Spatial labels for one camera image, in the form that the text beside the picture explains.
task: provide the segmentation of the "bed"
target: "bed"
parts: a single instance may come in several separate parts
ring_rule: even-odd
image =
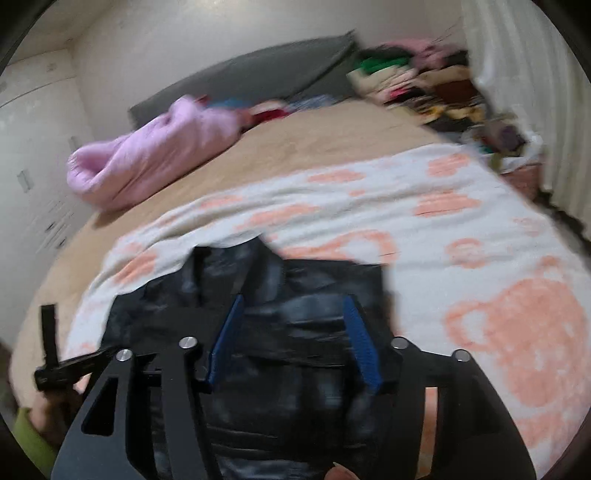
[[[59,306],[65,356],[93,351],[114,295],[178,268],[200,242],[261,234],[288,257],[388,264],[396,333],[473,352],[538,477],[570,470],[558,460],[591,437],[572,442],[591,405],[591,276],[547,218],[460,147],[402,108],[360,100],[260,125],[140,205],[91,218],[27,313],[10,372],[19,403],[31,404],[43,363],[40,305]]]
[[[443,141],[416,124],[403,109],[386,111],[359,100],[300,112],[247,132],[218,158],[125,213],[91,218],[56,259],[27,313],[11,362],[11,382],[19,404],[31,405],[35,391],[31,374],[43,364],[39,306],[58,304],[59,342],[65,345],[82,295],[121,236],[213,192]]]

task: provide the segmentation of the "white wall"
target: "white wall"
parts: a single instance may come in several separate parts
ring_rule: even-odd
[[[463,29],[462,0],[424,0],[427,21],[433,38],[466,46]]]
[[[422,1],[118,0],[73,57],[93,133],[105,140],[129,131],[129,107],[204,67],[352,29],[368,44],[431,34]]]

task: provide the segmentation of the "pile of clothes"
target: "pile of clothes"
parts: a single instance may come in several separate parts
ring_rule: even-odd
[[[388,107],[406,106],[453,141],[486,118],[467,51],[452,45],[406,39],[367,48],[348,78],[359,95]]]

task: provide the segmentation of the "pink blanket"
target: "pink blanket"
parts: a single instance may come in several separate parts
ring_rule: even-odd
[[[67,182],[102,210],[131,207],[232,146],[242,127],[239,112],[185,96],[133,133],[79,148],[68,159]]]

